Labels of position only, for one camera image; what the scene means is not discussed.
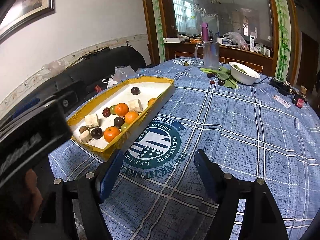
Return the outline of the left hand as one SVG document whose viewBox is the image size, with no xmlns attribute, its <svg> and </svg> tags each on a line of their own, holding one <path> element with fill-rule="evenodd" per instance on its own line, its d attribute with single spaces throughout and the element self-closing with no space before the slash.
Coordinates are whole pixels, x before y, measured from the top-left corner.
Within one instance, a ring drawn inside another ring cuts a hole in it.
<svg viewBox="0 0 320 240">
<path fill-rule="evenodd" d="M 37 175 L 29 169 L 1 189 L 1 239 L 28 239 L 42 203 Z"/>
</svg>

